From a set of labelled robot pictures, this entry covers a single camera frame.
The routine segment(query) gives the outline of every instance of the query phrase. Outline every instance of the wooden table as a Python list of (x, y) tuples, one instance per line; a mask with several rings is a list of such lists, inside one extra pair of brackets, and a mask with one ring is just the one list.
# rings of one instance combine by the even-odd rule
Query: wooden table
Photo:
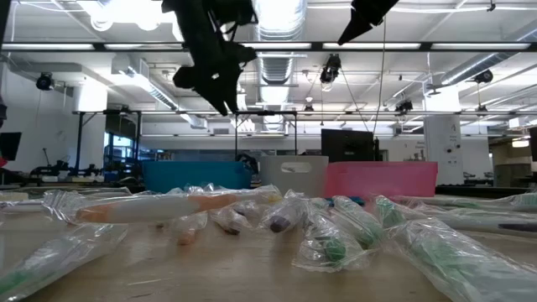
[[(62, 228), (44, 216), (10, 219), (0, 227), (9, 247), (4, 262), (20, 257), (17, 251), (29, 253)], [(515, 260), (537, 265), (535, 240), (472, 236)], [(378, 255), (362, 271), (309, 273), (293, 267), (300, 241), (300, 232), (234, 237), (209, 221), (195, 244), (178, 247), (155, 226), (132, 226), (115, 253), (78, 268), (26, 301), (450, 301), (409, 263), (388, 254)]]

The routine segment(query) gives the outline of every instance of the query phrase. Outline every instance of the computer monitor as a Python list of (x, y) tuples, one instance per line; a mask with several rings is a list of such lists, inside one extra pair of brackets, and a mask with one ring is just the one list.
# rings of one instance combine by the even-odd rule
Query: computer monitor
[(3, 159), (14, 161), (17, 158), (22, 135), (22, 133), (0, 133), (0, 152), (2, 152)]
[(321, 130), (321, 152), (331, 163), (374, 161), (373, 133), (352, 130)]

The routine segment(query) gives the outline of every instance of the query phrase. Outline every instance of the pink bin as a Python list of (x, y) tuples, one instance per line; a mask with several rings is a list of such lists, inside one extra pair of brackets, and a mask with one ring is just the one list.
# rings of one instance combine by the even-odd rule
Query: pink bin
[(432, 197), (438, 163), (344, 162), (328, 164), (325, 196), (370, 200), (375, 195)]

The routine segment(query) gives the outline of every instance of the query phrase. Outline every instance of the white bin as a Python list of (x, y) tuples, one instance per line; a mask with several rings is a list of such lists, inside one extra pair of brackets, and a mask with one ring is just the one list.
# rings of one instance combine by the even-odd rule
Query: white bin
[(264, 156), (261, 158), (261, 183), (275, 185), (282, 194), (292, 189), (309, 197), (323, 197), (326, 156)]

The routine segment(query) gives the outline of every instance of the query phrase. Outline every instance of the laboratory room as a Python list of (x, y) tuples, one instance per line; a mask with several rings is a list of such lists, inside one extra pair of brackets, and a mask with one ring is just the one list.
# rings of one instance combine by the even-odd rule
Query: laboratory room
[(0, 302), (537, 301), (537, 2), (0, 1)]

